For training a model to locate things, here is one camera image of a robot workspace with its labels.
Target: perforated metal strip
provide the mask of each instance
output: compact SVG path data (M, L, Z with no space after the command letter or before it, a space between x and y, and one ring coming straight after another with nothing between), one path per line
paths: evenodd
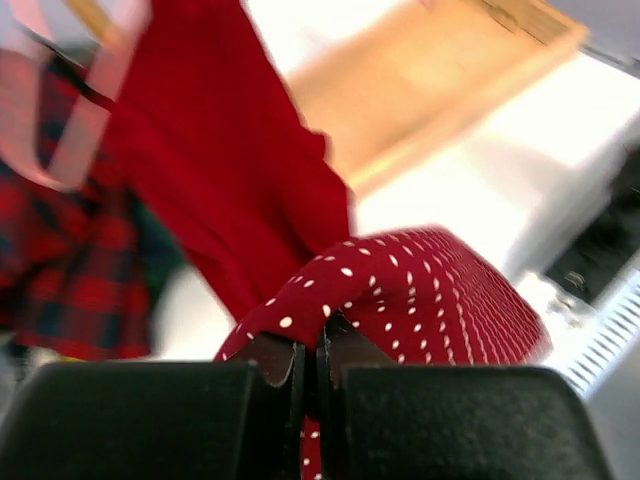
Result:
M600 312L598 326L585 348L561 369L567 381L585 399L595 392L640 337L638 271L633 271Z

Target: cloth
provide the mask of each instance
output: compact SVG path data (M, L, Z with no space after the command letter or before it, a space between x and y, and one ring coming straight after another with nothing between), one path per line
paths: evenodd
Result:
M239 0L151 6L105 142L241 319L349 237L349 193Z
M447 231L422 229L326 250L242 319L216 359L262 332L314 350L337 310L401 364L513 365L550 345L536 313L493 267ZM307 420L305 479L320 478L319 436Z
M59 67L54 61L44 72L43 165L77 98ZM149 353L151 303L135 203L103 152L73 194L36 185L0 162L0 325L15 330L15 343L83 360Z

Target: wooden tray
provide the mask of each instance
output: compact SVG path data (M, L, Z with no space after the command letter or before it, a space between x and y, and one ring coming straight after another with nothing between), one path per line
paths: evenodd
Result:
M584 26L540 0L408 0L290 79L362 197L566 60Z

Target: red and black plaid cloth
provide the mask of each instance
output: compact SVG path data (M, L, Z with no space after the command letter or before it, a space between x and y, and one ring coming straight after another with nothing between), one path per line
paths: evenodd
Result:
M43 75L38 153L46 165L77 88L59 61ZM0 325L16 332L16 343L82 360L149 353L135 201L103 153L87 185L71 194L35 185L0 162Z

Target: polka dot fabric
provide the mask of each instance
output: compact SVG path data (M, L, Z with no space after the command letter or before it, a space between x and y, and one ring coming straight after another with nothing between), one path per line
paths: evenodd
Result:
M491 265L446 230L352 239L316 257L247 315L216 359L269 332L315 349L342 310L401 364L512 365L550 345L536 313ZM318 425L305 427L305 479L319 479Z

